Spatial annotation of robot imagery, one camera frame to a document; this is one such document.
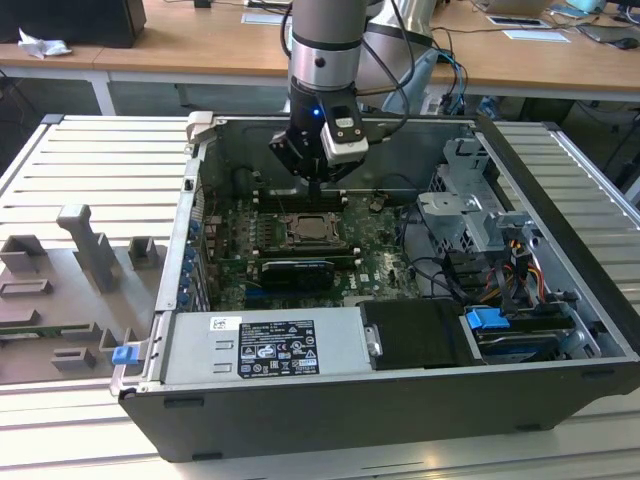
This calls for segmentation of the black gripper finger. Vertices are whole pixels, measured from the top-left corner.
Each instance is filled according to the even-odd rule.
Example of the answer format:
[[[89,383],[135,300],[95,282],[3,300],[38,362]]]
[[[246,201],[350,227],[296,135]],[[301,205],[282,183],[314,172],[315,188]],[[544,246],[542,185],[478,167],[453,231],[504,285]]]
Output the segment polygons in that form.
[[[315,200],[316,148],[307,132],[285,130],[276,133],[269,148],[291,175],[304,181],[309,198]]]
[[[319,200],[321,198],[322,189],[326,185],[340,181],[357,167],[358,162],[348,162],[330,166],[327,160],[320,160],[316,168],[315,199]]]

